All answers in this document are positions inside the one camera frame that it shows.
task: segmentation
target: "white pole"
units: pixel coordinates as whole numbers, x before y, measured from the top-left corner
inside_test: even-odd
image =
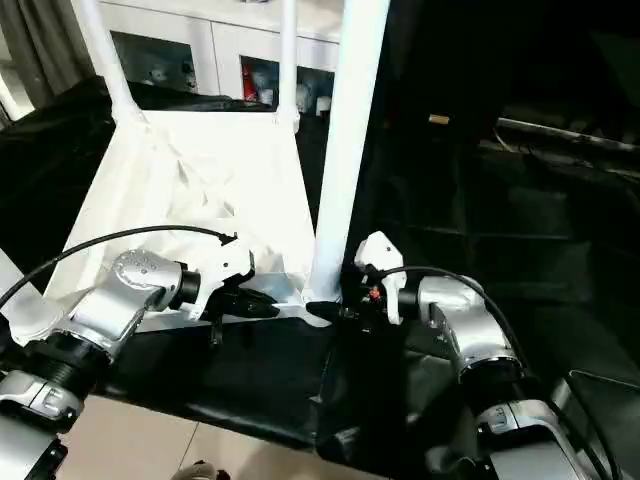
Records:
[[[73,0],[72,5],[94,68],[107,84],[113,119],[117,122],[131,115],[140,115],[140,109],[131,97],[113,38],[102,20],[98,0]]]
[[[280,103],[278,120],[293,125],[298,131],[300,114],[296,106],[297,78],[297,39],[298,12],[296,0],[282,1],[282,20],[280,25]]]
[[[7,112],[9,119],[15,122],[16,120],[19,120],[20,117],[22,117],[22,111],[14,100],[13,95],[11,95],[9,87],[7,87],[7,84],[2,78],[2,74],[0,74],[0,103],[4,107],[4,110]]]
[[[390,0],[346,0],[309,300],[336,300]]]
[[[0,295],[4,294],[24,275],[0,249]],[[27,283],[2,307],[9,321],[11,336],[22,346],[42,338],[62,316],[62,308],[45,300],[40,292]]]

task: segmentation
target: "red object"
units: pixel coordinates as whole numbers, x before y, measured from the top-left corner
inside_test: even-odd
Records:
[[[258,91],[256,90],[253,80],[251,79],[251,72],[246,65],[242,66],[242,87],[244,89],[244,99],[248,102],[258,101]]]
[[[380,290],[378,290],[378,287],[373,287],[371,290],[369,290],[369,297],[372,300],[380,299]]]

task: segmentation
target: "tiled floor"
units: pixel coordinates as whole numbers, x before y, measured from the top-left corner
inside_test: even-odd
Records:
[[[169,480],[198,460],[226,470],[233,480],[378,478],[228,430],[94,397],[63,443],[69,455],[59,480]]]

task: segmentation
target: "curtain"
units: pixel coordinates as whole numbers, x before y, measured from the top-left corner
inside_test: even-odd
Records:
[[[0,26],[35,108],[94,75],[70,0],[0,0]]]
[[[4,111],[2,104],[0,104],[0,130],[2,130],[6,125],[9,125],[11,120],[9,119],[9,115]]]

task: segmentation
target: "black desk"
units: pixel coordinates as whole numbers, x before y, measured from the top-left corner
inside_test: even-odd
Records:
[[[259,108],[139,85],[133,94],[143,108]],[[298,135],[314,216],[325,127],[303,119]],[[113,128],[104,85],[90,81],[0,134],[11,179],[0,212],[5,225],[20,225],[3,229],[0,246],[24,270],[62,248]],[[638,313],[640,237],[627,221],[631,200],[579,169],[531,167],[518,156],[472,156],[455,168],[443,156],[428,175],[415,175],[424,165],[396,146],[365,159],[361,183],[381,185],[384,201],[368,208],[368,222],[356,206],[356,222],[383,229],[407,263],[431,260],[478,278],[550,383],[558,367],[610,379],[582,386],[599,406],[626,405],[615,415],[597,410],[624,468],[640,478],[631,440],[623,440],[640,437],[640,327],[629,321]],[[384,178],[370,178],[389,158]],[[137,335],[98,393],[375,473],[426,478],[422,453],[448,439],[462,402],[433,332],[407,328],[372,336],[298,319],[229,325],[217,351],[198,330]],[[3,338],[11,350],[6,328]],[[611,393],[616,382],[625,386]]]

